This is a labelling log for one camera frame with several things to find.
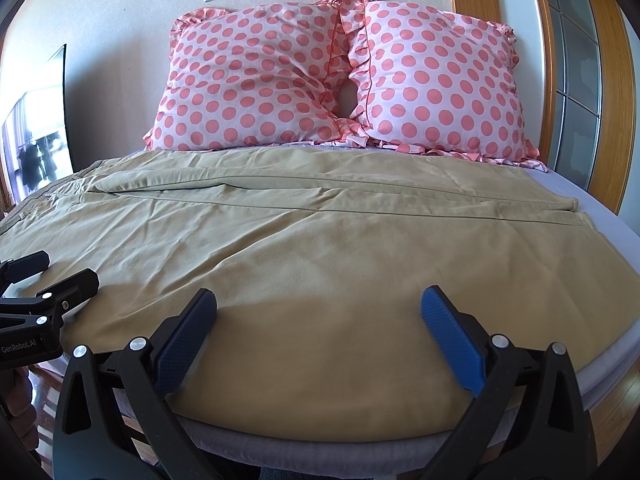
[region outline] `beige wallpaper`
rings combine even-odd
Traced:
[[[68,44],[67,126],[78,166],[143,147],[168,75],[174,19],[203,6],[243,9],[316,0],[26,0],[0,61],[0,120],[26,90],[29,74]],[[450,10],[450,0],[401,0]]]

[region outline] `wooden floor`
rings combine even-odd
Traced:
[[[34,386],[33,405],[38,412],[37,425],[40,435],[38,453],[42,457],[42,467],[51,475],[51,459],[53,446],[53,429],[60,396],[62,378],[41,368],[31,367],[30,379]],[[616,445],[626,427],[640,406],[640,359],[634,363],[624,378],[611,393],[591,412],[593,429],[598,448],[598,462],[602,462]],[[130,419],[125,422],[140,430],[137,423]],[[152,449],[144,444],[135,443],[141,457],[155,463]],[[486,460],[497,456],[500,446],[487,450]],[[411,473],[401,475],[410,479]]]

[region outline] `bed sheet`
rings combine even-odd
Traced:
[[[557,173],[525,171],[548,190],[578,198],[578,210],[587,212],[596,228],[640,272],[640,238],[617,216]],[[578,371],[578,384],[586,408],[593,409],[607,395],[638,354],[640,320],[589,365]],[[132,415],[124,395],[118,395],[118,402],[123,413]],[[505,414],[492,444],[506,438],[515,415],[516,410]],[[421,468],[448,435],[448,432],[443,432],[419,438],[364,444],[300,442],[239,433],[180,416],[178,418],[197,446],[203,450],[247,464],[338,478],[380,478]]]

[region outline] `silver bolt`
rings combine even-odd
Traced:
[[[143,337],[137,337],[131,340],[129,348],[132,350],[142,350],[146,346],[146,339]]]
[[[86,354],[86,346],[79,345],[74,348],[74,357],[82,357]]]
[[[551,349],[558,355],[566,354],[566,346],[564,346],[562,343],[553,343],[551,345]]]
[[[496,334],[491,338],[491,343],[498,348],[507,348],[509,346],[509,340],[502,334]]]

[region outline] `pink pillow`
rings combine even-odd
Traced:
[[[524,135],[506,25],[418,4],[353,0],[342,11],[360,136],[398,151],[520,162]]]
[[[147,148],[338,139],[347,52],[337,4],[187,13],[171,31],[171,72]]]

